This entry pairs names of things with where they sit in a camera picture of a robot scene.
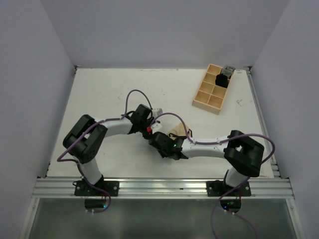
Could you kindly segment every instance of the white connector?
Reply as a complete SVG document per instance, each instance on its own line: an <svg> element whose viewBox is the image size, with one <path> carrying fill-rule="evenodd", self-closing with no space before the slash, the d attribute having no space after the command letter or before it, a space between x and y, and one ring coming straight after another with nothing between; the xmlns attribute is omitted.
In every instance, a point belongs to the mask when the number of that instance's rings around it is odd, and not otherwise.
<svg viewBox="0 0 319 239"><path fill-rule="evenodd" d="M161 128L162 128L162 125L157 122L151 125L152 133L160 131Z"/></svg>
<svg viewBox="0 0 319 239"><path fill-rule="evenodd" d="M163 114L163 110L162 109L152 109L152 114L153 114L153 117L156 118L157 116Z"/></svg>

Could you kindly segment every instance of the black object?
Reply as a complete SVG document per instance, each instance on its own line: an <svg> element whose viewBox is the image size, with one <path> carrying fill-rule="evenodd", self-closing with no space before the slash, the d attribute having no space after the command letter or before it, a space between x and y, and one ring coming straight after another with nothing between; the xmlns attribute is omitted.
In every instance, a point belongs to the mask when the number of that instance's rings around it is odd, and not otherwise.
<svg viewBox="0 0 319 239"><path fill-rule="evenodd" d="M232 130L228 138L243 134ZM258 177L264 153L264 147L250 137L243 137L228 142L224 149L224 158L241 174Z"/></svg>
<svg viewBox="0 0 319 239"><path fill-rule="evenodd" d="M126 116L133 124L131 131L128 134L140 132L142 133L143 138L149 139L152 134L147 131L147 128L154 119L153 116L149 117L150 115L152 115L152 110L149 107L140 104L131 116Z"/></svg>
<svg viewBox="0 0 319 239"><path fill-rule="evenodd" d="M220 197L224 193L227 193L229 190L231 190L232 187L228 186L224 181L207 181L206 182L206 190L208 197ZM241 186L239 189L236 189L234 192L227 195L227 197L237 197L241 194L242 197L250 197L251 191L249 182L245 183L243 186Z"/></svg>
<svg viewBox="0 0 319 239"><path fill-rule="evenodd" d="M230 211L232 213L236 213L241 208L241 200L235 199L235 200L221 200L220 205L224 210Z"/></svg>
<svg viewBox="0 0 319 239"><path fill-rule="evenodd" d="M181 158L187 159L187 157L181 153L181 146L185 139L186 136L177 136L176 139L171 139L162 132L155 132L149 139L149 145L156 148L163 158L168 157L174 160Z"/></svg>
<svg viewBox="0 0 319 239"><path fill-rule="evenodd" d="M64 138L63 146L65 148L71 146L84 131L95 123L92 117L83 115ZM81 164L90 162L98 153L107 130L105 126L99 124L89 132L88 138L81 139L69 153L77 157Z"/></svg>
<svg viewBox="0 0 319 239"><path fill-rule="evenodd" d="M104 196L102 192L87 185L84 180L76 181L73 185L75 186L75 196ZM96 184L94 184L94 186L107 191L110 196L116 197L119 193L120 183L119 181L104 181L102 177Z"/></svg>
<svg viewBox="0 0 319 239"><path fill-rule="evenodd" d="M85 209L94 209L94 208L104 208L106 200L101 199L85 199L84 200L84 207Z"/></svg>
<svg viewBox="0 0 319 239"><path fill-rule="evenodd" d="M215 84L217 86L221 86L221 87L227 88L228 87L228 78L227 78L227 76L225 76L224 74L217 75Z"/></svg>

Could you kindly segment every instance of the gray object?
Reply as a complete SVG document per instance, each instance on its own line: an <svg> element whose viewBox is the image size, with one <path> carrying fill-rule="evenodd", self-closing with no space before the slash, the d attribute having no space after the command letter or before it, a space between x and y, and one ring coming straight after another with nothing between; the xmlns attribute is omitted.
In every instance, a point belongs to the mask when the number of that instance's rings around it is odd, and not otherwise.
<svg viewBox="0 0 319 239"><path fill-rule="evenodd" d="M230 77L233 75L234 71L235 71L235 67L233 66L224 66L224 68L221 70L221 74L224 74L225 76L227 76L228 79L230 79Z"/></svg>
<svg viewBox="0 0 319 239"><path fill-rule="evenodd" d="M252 66L289 1L41 2L76 65L206 68Z"/></svg>

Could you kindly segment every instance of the glass panel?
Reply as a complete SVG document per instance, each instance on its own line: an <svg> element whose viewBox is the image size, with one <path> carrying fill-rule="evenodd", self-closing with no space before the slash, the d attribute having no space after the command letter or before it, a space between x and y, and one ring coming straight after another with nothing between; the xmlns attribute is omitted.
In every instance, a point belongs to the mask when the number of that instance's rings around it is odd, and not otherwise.
<svg viewBox="0 0 319 239"><path fill-rule="evenodd" d="M216 200L112 200L100 214L85 213L82 199L41 199L30 239L212 239L210 213ZM245 200L239 213L260 239L295 239L285 200ZM214 216L220 239L255 239L247 222Z"/></svg>

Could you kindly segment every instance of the beige object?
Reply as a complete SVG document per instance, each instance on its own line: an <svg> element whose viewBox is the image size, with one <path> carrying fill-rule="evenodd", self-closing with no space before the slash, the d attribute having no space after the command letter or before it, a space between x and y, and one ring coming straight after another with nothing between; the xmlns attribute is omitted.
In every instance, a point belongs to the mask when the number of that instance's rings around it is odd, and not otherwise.
<svg viewBox="0 0 319 239"><path fill-rule="evenodd" d="M183 127L183 124L180 123L178 125L176 125L174 128L172 128L168 133L167 135L169 136L170 133L173 133L177 136L186 136L185 134L185 130L184 130L184 127Z"/></svg>
<svg viewBox="0 0 319 239"><path fill-rule="evenodd" d="M193 100L192 105L203 110L219 114L227 94L227 89L215 85L216 76L220 74L223 68L209 64L205 76L200 83L199 89ZM228 87L232 81L233 75L228 79Z"/></svg>

